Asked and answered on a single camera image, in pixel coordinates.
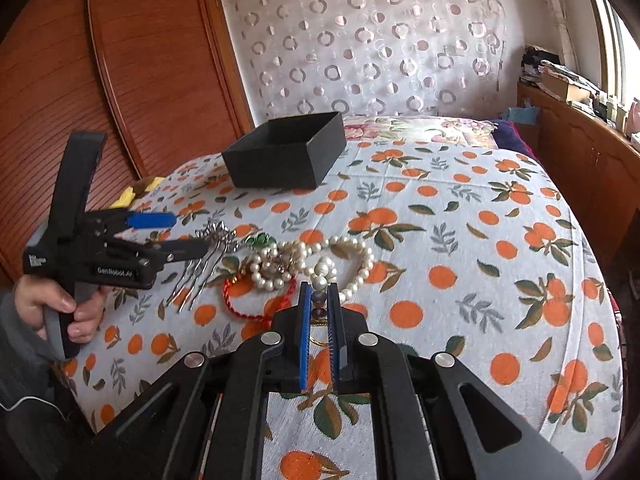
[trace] pink bottle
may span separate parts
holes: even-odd
[[[631,110],[629,110],[629,118],[626,120],[625,134],[627,137],[631,137],[632,134],[638,132],[640,132],[640,101],[635,98]]]

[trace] red braided bracelet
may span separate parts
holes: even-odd
[[[234,309],[231,306],[231,300],[229,299],[229,289],[231,288],[232,285],[234,285],[238,281],[240,277],[241,277],[241,274],[238,273],[232,278],[227,278],[225,280],[225,283],[223,283],[222,285],[222,296],[225,298],[226,307],[229,309],[229,312],[231,312],[234,316],[240,317],[241,319],[247,319],[250,321],[259,321],[263,323],[265,327],[270,328],[273,315],[264,316],[263,314],[258,314],[257,316],[252,316],[251,314],[242,314],[241,312],[238,312],[236,309]],[[293,296],[293,293],[296,291],[296,285],[297,285],[296,277],[293,276],[291,278],[291,281],[289,282],[289,288],[287,289],[287,293],[284,296],[282,296],[282,301],[276,308],[275,312],[286,308],[286,305],[289,304],[291,297]]]

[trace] fingernail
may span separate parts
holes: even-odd
[[[65,312],[73,312],[76,309],[76,302],[72,298],[62,298],[62,308]]]

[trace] silver screw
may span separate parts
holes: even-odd
[[[260,341],[269,346],[277,345],[281,339],[280,334],[277,332],[265,332],[260,336]]]
[[[365,332],[358,336],[358,342],[363,346],[375,346],[378,344],[378,336],[371,332]]]
[[[433,358],[435,363],[442,368],[451,368],[454,364],[456,364],[456,358],[451,354],[447,354],[446,352],[440,352],[436,354]]]
[[[204,355],[200,352],[190,352],[184,356],[184,365],[187,368],[198,368],[204,364]]]

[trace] yellow cloth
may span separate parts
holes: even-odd
[[[148,186],[146,186],[145,191],[147,191],[147,192],[151,191],[158,184],[160,184],[163,180],[164,180],[164,177],[156,176],[155,179],[153,179],[153,182],[151,184],[149,184]],[[109,209],[114,209],[114,208],[117,208],[117,207],[129,207],[131,205],[131,203],[135,199],[136,199],[136,194],[133,191],[133,187],[127,187],[127,189],[125,189],[122,192],[122,194],[120,195],[120,198],[117,199],[116,202],[114,202],[113,204],[111,204],[109,206]]]

